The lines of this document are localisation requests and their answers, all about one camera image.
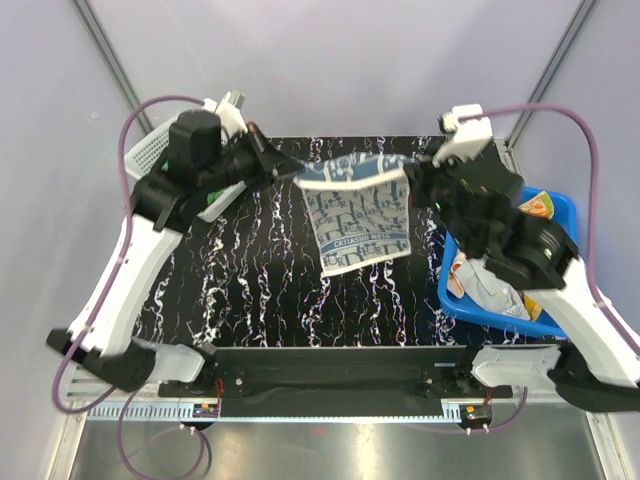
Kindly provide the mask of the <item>blue white patterned towel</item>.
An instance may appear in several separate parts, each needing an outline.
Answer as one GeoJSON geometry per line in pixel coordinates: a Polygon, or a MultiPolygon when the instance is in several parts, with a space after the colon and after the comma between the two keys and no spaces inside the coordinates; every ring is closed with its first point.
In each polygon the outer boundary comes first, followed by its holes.
{"type": "Polygon", "coordinates": [[[404,168],[414,163],[399,154],[351,153],[306,163],[296,175],[324,277],[411,253],[404,168]]]}

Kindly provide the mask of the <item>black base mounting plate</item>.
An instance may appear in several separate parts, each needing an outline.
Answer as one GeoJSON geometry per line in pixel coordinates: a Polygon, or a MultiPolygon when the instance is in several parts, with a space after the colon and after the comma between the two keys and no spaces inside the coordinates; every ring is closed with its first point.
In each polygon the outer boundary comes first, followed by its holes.
{"type": "Polygon", "coordinates": [[[428,379],[434,391],[471,398],[485,387],[470,374],[474,347],[321,347],[219,348],[195,385],[168,381],[202,395],[214,382],[246,373],[251,395],[276,388],[365,390],[378,387],[414,391],[428,379]]]}

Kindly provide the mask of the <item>aluminium frame rail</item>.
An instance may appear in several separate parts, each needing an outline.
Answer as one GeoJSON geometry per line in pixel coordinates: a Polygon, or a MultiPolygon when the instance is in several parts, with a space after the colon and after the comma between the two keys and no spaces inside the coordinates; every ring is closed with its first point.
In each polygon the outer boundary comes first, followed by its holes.
{"type": "Polygon", "coordinates": [[[365,390],[295,390],[276,388],[251,395],[248,375],[239,373],[218,380],[202,395],[169,383],[151,383],[132,395],[120,390],[88,409],[98,421],[182,422],[205,427],[226,423],[329,423],[460,425],[493,429],[497,408],[519,409],[524,390],[496,388],[464,398],[434,391],[428,379],[414,391],[391,388],[365,390]]]}

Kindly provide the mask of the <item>grey white towel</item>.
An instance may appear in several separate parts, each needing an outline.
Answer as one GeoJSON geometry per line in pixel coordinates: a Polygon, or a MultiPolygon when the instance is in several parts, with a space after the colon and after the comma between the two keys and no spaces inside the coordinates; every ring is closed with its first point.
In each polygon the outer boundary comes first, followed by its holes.
{"type": "Polygon", "coordinates": [[[458,252],[450,267],[447,290],[460,299],[467,295],[487,312],[529,320],[523,300],[508,283],[485,269],[482,259],[468,259],[458,252]]]}

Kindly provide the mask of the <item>blue plastic bin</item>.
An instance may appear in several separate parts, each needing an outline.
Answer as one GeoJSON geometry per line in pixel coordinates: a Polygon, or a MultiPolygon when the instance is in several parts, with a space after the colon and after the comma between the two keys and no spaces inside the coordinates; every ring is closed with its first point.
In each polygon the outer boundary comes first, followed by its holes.
{"type": "MultiPolygon", "coordinates": [[[[548,194],[554,205],[553,220],[565,229],[575,243],[578,243],[579,229],[575,203],[568,196],[558,192],[548,191],[548,194]]],[[[455,297],[447,289],[447,279],[456,254],[457,245],[454,239],[449,234],[446,234],[437,288],[441,308],[446,315],[459,321],[518,333],[528,337],[566,337],[563,330],[546,311],[543,311],[536,321],[525,321],[487,312],[480,308],[468,295],[464,295],[461,298],[455,297]]]]}

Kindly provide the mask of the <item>white perforated plastic basket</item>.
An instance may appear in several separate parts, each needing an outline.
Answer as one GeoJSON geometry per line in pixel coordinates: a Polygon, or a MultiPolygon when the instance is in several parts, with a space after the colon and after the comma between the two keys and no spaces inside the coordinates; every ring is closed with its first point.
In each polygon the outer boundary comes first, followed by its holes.
{"type": "MultiPolygon", "coordinates": [[[[177,119],[171,117],[155,128],[142,140],[136,143],[124,156],[125,169],[130,177],[131,185],[135,185],[144,175],[151,171],[152,166],[159,159],[161,152],[168,145],[170,125],[177,119]]],[[[199,218],[212,223],[245,191],[246,185],[240,182],[224,189],[224,193],[212,204],[208,205],[199,218]]]]}

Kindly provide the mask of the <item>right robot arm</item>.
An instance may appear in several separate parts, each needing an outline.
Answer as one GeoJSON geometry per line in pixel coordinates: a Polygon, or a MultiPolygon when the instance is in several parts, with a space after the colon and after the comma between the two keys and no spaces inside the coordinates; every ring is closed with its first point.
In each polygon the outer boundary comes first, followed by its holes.
{"type": "Polygon", "coordinates": [[[458,167],[406,166],[412,200],[434,211],[468,257],[540,304],[567,339],[468,348],[453,374],[457,390],[472,397],[502,386],[552,389],[587,412],[638,411],[639,338],[590,286],[576,243],[555,221],[521,211],[515,196],[470,188],[458,167]]]}

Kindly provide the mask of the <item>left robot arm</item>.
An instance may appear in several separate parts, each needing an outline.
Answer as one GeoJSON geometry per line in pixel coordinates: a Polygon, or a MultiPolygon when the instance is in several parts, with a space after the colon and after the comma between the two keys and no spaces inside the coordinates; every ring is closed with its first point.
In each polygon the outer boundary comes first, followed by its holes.
{"type": "Polygon", "coordinates": [[[279,151],[233,105],[186,110],[154,129],[120,167],[134,182],[118,242],[90,300],[46,344],[123,392],[149,382],[182,384],[196,396],[215,386],[210,354],[135,338],[155,278],[197,220],[212,221],[247,187],[296,176],[302,161],[279,151]]]}

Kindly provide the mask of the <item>green microfiber towel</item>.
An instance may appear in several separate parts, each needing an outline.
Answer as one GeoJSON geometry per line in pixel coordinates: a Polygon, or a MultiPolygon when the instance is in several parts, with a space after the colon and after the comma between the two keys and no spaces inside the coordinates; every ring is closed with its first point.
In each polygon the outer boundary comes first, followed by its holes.
{"type": "MultiPolygon", "coordinates": [[[[167,172],[168,168],[169,168],[168,162],[165,161],[163,163],[163,165],[161,166],[161,170],[164,171],[164,172],[167,172]]],[[[207,204],[210,205],[210,204],[214,203],[223,193],[224,193],[224,190],[218,190],[218,191],[210,192],[207,195],[207,204]]]]}

